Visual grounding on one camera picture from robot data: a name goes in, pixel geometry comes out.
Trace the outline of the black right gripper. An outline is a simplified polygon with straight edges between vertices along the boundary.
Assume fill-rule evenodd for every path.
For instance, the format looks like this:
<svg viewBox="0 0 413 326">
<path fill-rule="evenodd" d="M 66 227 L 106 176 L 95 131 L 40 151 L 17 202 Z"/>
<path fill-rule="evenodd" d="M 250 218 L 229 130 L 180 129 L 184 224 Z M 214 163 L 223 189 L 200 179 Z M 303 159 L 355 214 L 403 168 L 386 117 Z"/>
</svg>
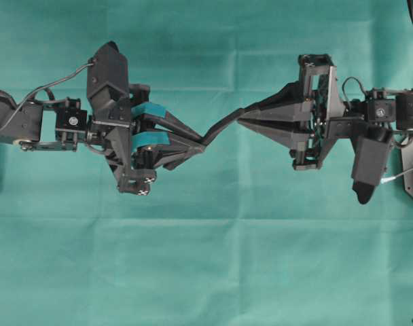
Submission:
<svg viewBox="0 0 413 326">
<path fill-rule="evenodd" d="M 359 101 L 342 100 L 337 68 L 327 54 L 298 58 L 299 80 L 245 108 L 243 117 L 290 117 L 290 122 L 239 118 L 237 122 L 290 149 L 295 170 L 320 169 L 336 142 L 351 141 L 356 127 L 369 122 Z"/>
</svg>

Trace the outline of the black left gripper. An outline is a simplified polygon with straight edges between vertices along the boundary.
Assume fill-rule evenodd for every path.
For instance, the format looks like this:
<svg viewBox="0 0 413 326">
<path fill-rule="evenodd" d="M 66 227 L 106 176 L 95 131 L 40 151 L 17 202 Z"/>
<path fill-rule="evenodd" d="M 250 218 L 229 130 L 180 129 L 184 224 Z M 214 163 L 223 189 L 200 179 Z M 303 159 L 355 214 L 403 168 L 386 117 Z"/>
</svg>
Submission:
<svg viewBox="0 0 413 326">
<path fill-rule="evenodd" d="M 163 166 L 173 170 L 205 149 L 201 143 L 192 141 L 202 137 L 165 107 L 144 103 L 149 99 L 149 92 L 150 88 L 145 84 L 129 85 L 131 121 L 128 126 L 99 124 L 92 114 L 89 116 L 86 145 L 105 157 L 121 193 L 148 195 L 149 183 L 156 178 L 153 169 Z M 133 118 L 141 131 L 159 125 L 175 134 L 140 132 L 133 136 L 136 127 Z"/>
</svg>

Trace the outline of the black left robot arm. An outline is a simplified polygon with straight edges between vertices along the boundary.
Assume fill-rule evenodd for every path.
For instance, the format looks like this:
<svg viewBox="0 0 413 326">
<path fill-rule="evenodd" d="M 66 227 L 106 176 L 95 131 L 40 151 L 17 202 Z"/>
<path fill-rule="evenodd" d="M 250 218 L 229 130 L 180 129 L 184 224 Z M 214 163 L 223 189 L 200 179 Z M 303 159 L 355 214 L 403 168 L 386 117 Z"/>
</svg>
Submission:
<svg viewBox="0 0 413 326">
<path fill-rule="evenodd" d="M 106 122 L 81 108 L 79 99 L 31 97 L 23 105 L 0 90 L 0 143 L 19 145 L 24 151 L 76 151 L 83 143 L 103 156 L 118 191 L 146 196 L 156 181 L 156 170 L 172 170 L 206 147 L 202 137 L 149 101 L 149 86 L 132 84 L 130 104 L 112 111 Z"/>
</svg>

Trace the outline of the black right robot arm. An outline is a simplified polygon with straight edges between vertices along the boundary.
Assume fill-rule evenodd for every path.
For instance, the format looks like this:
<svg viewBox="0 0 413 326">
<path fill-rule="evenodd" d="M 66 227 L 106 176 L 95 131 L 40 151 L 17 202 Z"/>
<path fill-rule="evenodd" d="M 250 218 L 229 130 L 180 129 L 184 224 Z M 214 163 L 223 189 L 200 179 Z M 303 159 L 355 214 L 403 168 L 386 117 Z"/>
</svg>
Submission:
<svg viewBox="0 0 413 326">
<path fill-rule="evenodd" d="M 336 141 L 353 144 L 353 177 L 383 171 L 395 134 L 413 136 L 413 89 L 362 90 L 349 99 L 327 54 L 299 56 L 299 79 L 243 109 L 237 121 L 287 147 L 295 170 L 320 169 Z"/>
</svg>

